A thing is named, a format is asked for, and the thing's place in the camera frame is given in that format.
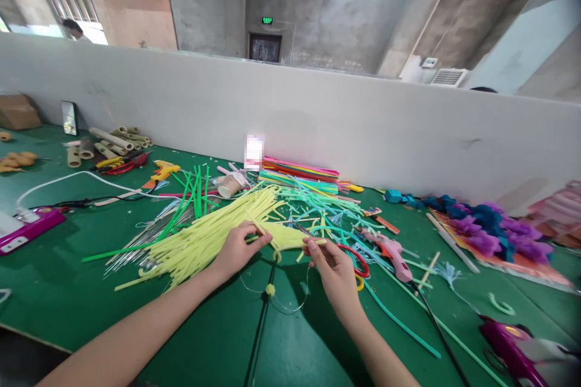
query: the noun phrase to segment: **bundle of straws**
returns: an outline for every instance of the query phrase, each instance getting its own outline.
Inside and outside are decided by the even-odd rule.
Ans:
[[[272,171],[276,171],[279,174],[282,174],[282,176],[287,175],[298,177],[301,179],[301,181],[307,178],[310,180],[317,180],[319,182],[334,184],[336,186],[334,195],[336,195],[338,190],[347,192],[348,187],[351,184],[348,181],[339,180],[339,172],[333,169],[323,169],[315,166],[307,166],[300,163],[279,160],[270,156],[265,156],[263,160],[263,167],[264,170],[269,173],[271,173]],[[284,184],[293,185],[294,183],[293,182],[289,183],[288,181],[286,181]]]
[[[336,195],[338,188],[335,183],[327,183],[325,181],[313,180],[311,178],[290,177],[275,171],[264,170],[260,171],[260,181],[266,184],[280,184],[281,186],[295,187],[296,183],[302,184],[309,190],[315,192],[322,192],[328,195]]]

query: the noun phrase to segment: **person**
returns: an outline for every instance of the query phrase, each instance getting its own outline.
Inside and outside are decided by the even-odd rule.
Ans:
[[[85,36],[83,29],[75,20],[67,18],[62,21],[62,25],[77,41],[93,42]]]
[[[210,266],[97,336],[37,386],[121,387],[130,384],[202,301],[270,243],[272,236],[262,234],[247,244],[245,236],[257,232],[254,224],[248,221],[232,229]],[[312,258],[309,266],[317,267],[335,314],[359,349],[374,384],[418,387],[417,381],[368,320],[359,302],[351,259],[333,242],[316,244],[316,240],[319,238],[303,239],[304,253]]]

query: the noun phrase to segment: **man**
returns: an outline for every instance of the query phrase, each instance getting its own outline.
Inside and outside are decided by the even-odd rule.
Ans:
[[[63,20],[62,25],[77,41],[93,42],[83,34],[83,29],[76,21],[67,18]]]

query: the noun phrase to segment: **pink glue gun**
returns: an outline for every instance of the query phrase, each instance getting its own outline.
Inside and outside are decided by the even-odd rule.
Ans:
[[[412,271],[405,264],[405,260],[401,258],[401,252],[404,248],[399,242],[391,240],[380,233],[373,235],[367,230],[361,230],[361,235],[381,248],[381,255],[391,260],[395,268],[395,276],[401,282],[410,282],[413,279]]]

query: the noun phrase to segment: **green table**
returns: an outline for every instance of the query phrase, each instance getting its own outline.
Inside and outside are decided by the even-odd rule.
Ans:
[[[25,190],[46,181],[72,174],[66,164],[62,142],[74,139],[56,126],[19,132],[15,141],[0,144],[0,154],[31,151],[50,161],[40,161],[27,173],[2,174],[0,207],[15,212],[14,202]],[[208,163],[211,175],[216,166],[227,162],[206,156],[153,147],[152,159],[167,160],[184,168]],[[87,169],[89,163],[83,163]],[[150,176],[153,167],[131,171],[112,178],[115,183],[136,188]],[[180,192],[173,181],[160,193]],[[118,195],[118,189],[105,186],[86,175],[78,175],[31,194],[24,206],[51,205],[63,200]],[[354,193],[364,208],[380,207],[383,217],[396,225],[397,239],[424,262],[437,251],[464,272],[456,289],[482,314],[501,322],[527,325],[537,337],[579,347],[581,334],[576,314],[581,298],[523,279],[482,267],[471,274],[443,243],[423,212],[387,204],[371,189]],[[75,351],[103,330],[158,296],[168,278],[148,281],[123,291],[116,285],[136,277],[131,265],[103,280],[103,261],[81,263],[83,257],[118,249],[140,230],[135,225],[154,218],[167,202],[145,199],[135,203],[118,201],[109,206],[76,210],[55,227],[22,249],[0,259],[0,287],[13,290],[0,305],[0,324],[37,340]],[[297,253],[283,253],[274,279],[277,301],[284,307],[297,307],[304,299],[301,282],[306,277],[307,260],[296,263]],[[554,266],[579,285],[580,262],[557,251]],[[262,290],[272,267],[272,249],[267,247],[243,270],[245,284]],[[412,270],[416,277],[423,271]],[[366,290],[361,302],[379,332],[423,386],[460,386],[444,347],[425,312],[415,304],[376,265],[371,266],[369,284],[389,310],[442,354],[438,360],[394,324]],[[480,358],[488,348],[478,331],[481,324],[474,312],[455,296],[438,277],[431,279],[434,290],[426,295],[433,311]],[[488,292],[508,302],[517,316],[506,316],[487,301]],[[271,305],[265,318],[264,335],[257,354],[255,385],[365,385],[369,378],[352,342],[332,313],[316,271],[309,274],[309,296],[303,309],[287,314]],[[143,370],[139,379],[154,385],[242,385],[253,352],[263,303],[258,293],[245,289],[241,281],[231,280],[216,291],[170,338]],[[458,359],[473,386],[494,385],[492,379],[455,343]],[[510,379],[503,377],[510,385]]]

